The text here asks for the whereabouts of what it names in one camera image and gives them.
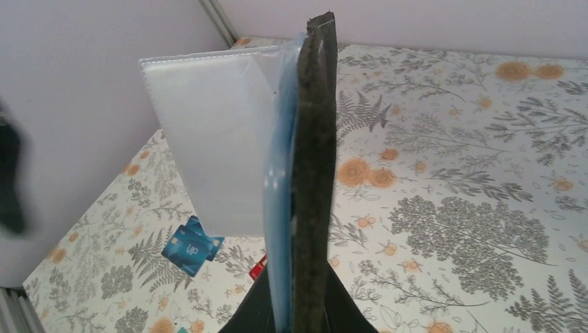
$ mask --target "floral pattern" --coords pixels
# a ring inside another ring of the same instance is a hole
[[[244,38],[235,47],[277,44]],[[588,63],[341,44],[329,264],[380,332],[588,332]],[[47,332],[217,332],[260,237],[194,278],[158,130],[25,282]]]

